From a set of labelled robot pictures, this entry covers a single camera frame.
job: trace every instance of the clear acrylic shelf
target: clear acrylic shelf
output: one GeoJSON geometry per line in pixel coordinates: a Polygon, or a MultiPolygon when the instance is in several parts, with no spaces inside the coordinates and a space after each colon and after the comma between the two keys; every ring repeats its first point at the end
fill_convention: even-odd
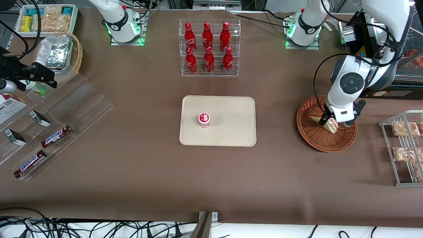
{"type": "Polygon", "coordinates": [[[205,76],[205,77],[237,77],[239,74],[239,52],[241,43],[241,20],[209,20],[209,19],[181,19],[179,21],[179,52],[181,55],[181,74],[183,76],[205,76]],[[192,30],[195,34],[195,42],[197,44],[197,51],[194,53],[197,61],[197,72],[190,74],[186,66],[186,44],[185,44],[185,23],[191,23],[192,30]],[[204,70],[204,54],[203,47],[203,30],[204,22],[210,23],[210,30],[213,33],[213,55],[214,55],[214,71],[207,73],[204,70]],[[229,23],[229,32],[231,33],[230,46],[232,47],[233,68],[230,74],[224,74],[222,71],[223,56],[225,53],[219,50],[220,33],[222,32],[222,25],[224,22],[229,23]]]}
{"type": "Polygon", "coordinates": [[[23,99],[27,106],[0,125],[2,134],[0,166],[9,168],[10,176],[13,176],[14,171],[29,161],[39,150],[43,150],[47,157],[19,178],[25,181],[36,175],[113,108],[82,75],[77,75],[57,89],[49,88],[43,96],[29,93],[23,99]],[[36,123],[29,115],[32,110],[43,114],[51,125],[44,127],[36,123]],[[72,129],[70,133],[42,148],[41,141],[66,125],[72,129]],[[11,143],[4,134],[7,129],[19,132],[27,143],[24,146],[11,143]]]}

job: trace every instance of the table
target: table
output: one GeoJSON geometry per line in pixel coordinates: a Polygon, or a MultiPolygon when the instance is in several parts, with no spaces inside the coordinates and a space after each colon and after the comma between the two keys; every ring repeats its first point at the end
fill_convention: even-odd
{"type": "MultiPolygon", "coordinates": [[[[421,109],[420,101],[367,100],[355,143],[340,153],[316,151],[297,131],[295,113],[313,95],[316,67],[343,50],[336,31],[322,30],[319,51],[286,50],[281,28],[241,18],[239,77],[205,80],[180,74],[179,19],[239,17],[159,11],[148,22],[145,46],[117,47],[109,45],[96,9],[80,12],[80,73],[115,107],[30,181],[0,167],[2,208],[25,206],[64,218],[195,221],[198,211],[215,210],[225,222],[423,226],[423,189],[393,186],[376,124],[421,109]],[[252,97],[256,145],[181,145],[187,95],[252,97]]],[[[269,14],[248,16],[278,22],[269,14]]],[[[22,48],[15,37],[10,50],[22,48]]],[[[336,60],[321,68],[319,94],[328,92],[336,60]]]]}

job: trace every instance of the aluminum foil container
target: aluminum foil container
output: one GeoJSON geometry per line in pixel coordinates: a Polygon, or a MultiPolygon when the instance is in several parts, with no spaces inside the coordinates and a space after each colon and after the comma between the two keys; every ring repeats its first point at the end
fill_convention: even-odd
{"type": "Polygon", "coordinates": [[[72,45],[69,36],[46,37],[41,41],[35,62],[49,69],[62,69],[69,62],[72,45]]]}

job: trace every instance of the candy bar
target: candy bar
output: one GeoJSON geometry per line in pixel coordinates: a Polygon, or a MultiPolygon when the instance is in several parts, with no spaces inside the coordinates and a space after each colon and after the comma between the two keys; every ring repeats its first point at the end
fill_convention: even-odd
{"type": "Polygon", "coordinates": [[[38,151],[38,153],[32,157],[28,162],[26,162],[20,169],[16,170],[13,175],[16,178],[21,177],[24,173],[29,172],[29,168],[32,166],[35,166],[39,164],[41,161],[43,161],[47,155],[42,151],[38,151]]]}
{"type": "Polygon", "coordinates": [[[63,127],[60,129],[60,131],[54,133],[49,138],[45,139],[44,141],[41,141],[41,145],[43,148],[49,146],[50,144],[53,144],[54,142],[58,141],[60,138],[62,138],[65,134],[71,132],[72,129],[69,127],[69,125],[63,127]]]}

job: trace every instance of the beige tray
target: beige tray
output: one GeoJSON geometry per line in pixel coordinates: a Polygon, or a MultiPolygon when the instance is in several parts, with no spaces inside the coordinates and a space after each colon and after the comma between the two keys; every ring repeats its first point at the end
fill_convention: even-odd
{"type": "Polygon", "coordinates": [[[179,141],[183,145],[255,145],[255,102],[251,97],[186,96],[182,100],[179,141]],[[210,115],[202,128],[198,115],[210,115]]]}

